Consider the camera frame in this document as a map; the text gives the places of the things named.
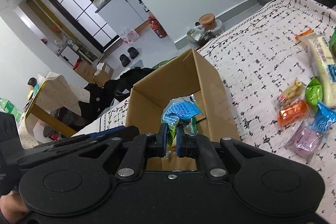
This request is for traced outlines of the person's left hand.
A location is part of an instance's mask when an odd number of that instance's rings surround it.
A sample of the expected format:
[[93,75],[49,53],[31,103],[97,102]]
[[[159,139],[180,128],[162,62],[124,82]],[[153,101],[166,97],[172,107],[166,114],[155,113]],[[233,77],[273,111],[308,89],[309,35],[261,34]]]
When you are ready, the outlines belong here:
[[21,195],[11,191],[1,196],[1,214],[7,223],[17,223],[29,213]]

